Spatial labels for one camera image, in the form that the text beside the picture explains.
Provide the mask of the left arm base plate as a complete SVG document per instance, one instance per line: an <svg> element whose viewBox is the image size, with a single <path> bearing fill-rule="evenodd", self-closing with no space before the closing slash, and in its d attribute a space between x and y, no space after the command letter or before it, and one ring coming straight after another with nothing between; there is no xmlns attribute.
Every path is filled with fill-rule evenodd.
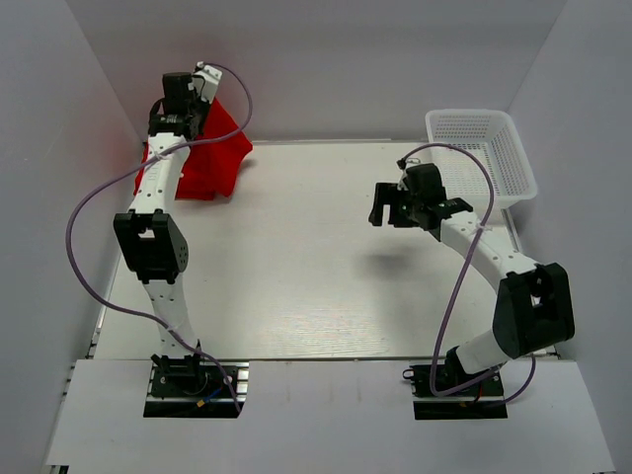
<svg viewBox="0 0 632 474"><path fill-rule="evenodd" d="M235 392L240 408L248 391L249 364L223 365L227 380L216 365L154 364L150 372L144 403L145 419L237 419L240 415L231 394Z"/></svg>

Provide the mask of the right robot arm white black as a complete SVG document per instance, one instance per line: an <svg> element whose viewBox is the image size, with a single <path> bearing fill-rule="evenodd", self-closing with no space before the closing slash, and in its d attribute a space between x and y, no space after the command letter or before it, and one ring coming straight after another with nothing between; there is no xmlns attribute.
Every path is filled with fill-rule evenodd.
<svg viewBox="0 0 632 474"><path fill-rule="evenodd" d="M469 393L490 369L575 336L566 270L540 264L485 230L471 204L447 196L437 166L415 165L399 183L376 184L368 221L423 229L495 291L491 328L445 356L442 375L453 391Z"/></svg>

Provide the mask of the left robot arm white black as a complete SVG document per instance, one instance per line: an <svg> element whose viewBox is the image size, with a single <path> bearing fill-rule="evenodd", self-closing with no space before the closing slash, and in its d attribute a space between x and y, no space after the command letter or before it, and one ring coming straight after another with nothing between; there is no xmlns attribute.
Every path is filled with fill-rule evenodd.
<svg viewBox="0 0 632 474"><path fill-rule="evenodd" d="M171 215L178 183L189 157L188 147L167 150L197 136L208 112L190 73L167 73L163 98L150 112L147 158L128 211L118 213L114 230L127 267L146 291L159 320L156 362L181 359L199 347L184 296L183 273L189 246Z"/></svg>

